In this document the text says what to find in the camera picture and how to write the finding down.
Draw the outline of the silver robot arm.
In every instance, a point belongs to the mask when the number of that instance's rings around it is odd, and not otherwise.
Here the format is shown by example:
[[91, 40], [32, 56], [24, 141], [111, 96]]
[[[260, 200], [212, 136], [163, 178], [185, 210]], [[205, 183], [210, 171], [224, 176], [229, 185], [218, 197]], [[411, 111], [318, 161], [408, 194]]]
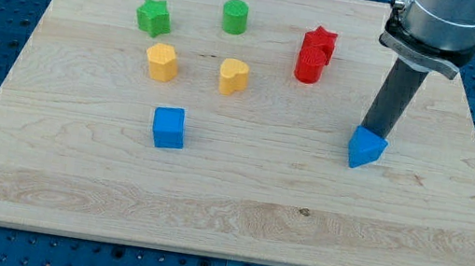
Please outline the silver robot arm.
[[454, 79], [475, 55], [475, 0], [390, 0], [379, 41], [419, 72]]

